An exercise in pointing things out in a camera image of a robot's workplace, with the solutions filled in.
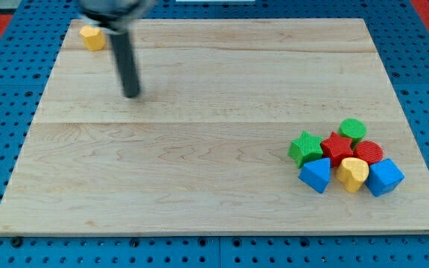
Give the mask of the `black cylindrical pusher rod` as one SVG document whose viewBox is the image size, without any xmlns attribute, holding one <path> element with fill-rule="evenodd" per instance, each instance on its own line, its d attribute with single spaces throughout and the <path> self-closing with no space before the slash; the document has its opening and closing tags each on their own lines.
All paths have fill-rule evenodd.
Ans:
<svg viewBox="0 0 429 268">
<path fill-rule="evenodd" d="M 126 98 L 137 98 L 141 93 L 141 85 L 130 34 L 124 31 L 111 34 L 109 37 L 123 95 Z"/>
</svg>

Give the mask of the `grey round tool mount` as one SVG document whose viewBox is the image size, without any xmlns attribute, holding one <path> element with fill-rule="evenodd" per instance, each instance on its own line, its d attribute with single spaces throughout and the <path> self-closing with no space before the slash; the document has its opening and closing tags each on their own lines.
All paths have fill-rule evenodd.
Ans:
<svg viewBox="0 0 429 268">
<path fill-rule="evenodd" d="M 81 17 L 89 25 L 110 34 L 126 32 L 154 5 L 154 0 L 77 0 Z"/>
</svg>

